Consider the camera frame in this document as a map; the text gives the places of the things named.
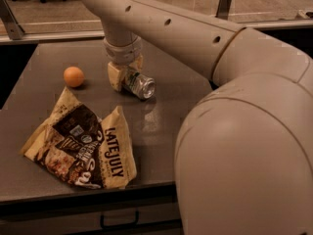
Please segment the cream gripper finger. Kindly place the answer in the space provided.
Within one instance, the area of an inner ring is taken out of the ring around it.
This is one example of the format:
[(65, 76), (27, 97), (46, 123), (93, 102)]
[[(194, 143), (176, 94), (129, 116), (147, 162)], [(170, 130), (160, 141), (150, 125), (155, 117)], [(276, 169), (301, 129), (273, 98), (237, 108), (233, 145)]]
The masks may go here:
[(143, 55), (140, 54), (131, 64), (130, 67), (137, 70), (137, 71), (142, 71), (143, 69)]
[(125, 78), (126, 66), (117, 65), (113, 62), (108, 63), (108, 76), (112, 88), (119, 92), (122, 89), (122, 81)]

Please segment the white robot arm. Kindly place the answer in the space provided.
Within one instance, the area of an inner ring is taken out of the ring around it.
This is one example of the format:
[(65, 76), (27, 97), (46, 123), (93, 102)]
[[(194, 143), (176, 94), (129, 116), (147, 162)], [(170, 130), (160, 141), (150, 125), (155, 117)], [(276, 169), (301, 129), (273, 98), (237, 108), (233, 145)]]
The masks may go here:
[(185, 118), (175, 181), (185, 235), (313, 235), (311, 58), (258, 30), (155, 0), (81, 0), (110, 58), (142, 41), (213, 82)]

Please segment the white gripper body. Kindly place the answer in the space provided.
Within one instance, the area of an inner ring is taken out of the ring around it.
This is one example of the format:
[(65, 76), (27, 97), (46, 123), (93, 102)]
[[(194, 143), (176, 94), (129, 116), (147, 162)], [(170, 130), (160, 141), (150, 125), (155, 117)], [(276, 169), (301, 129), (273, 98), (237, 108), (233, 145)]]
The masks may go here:
[(104, 45), (109, 59), (118, 65), (128, 65), (134, 62), (141, 54), (142, 39), (136, 37), (133, 41), (125, 46), (116, 46), (104, 38)]

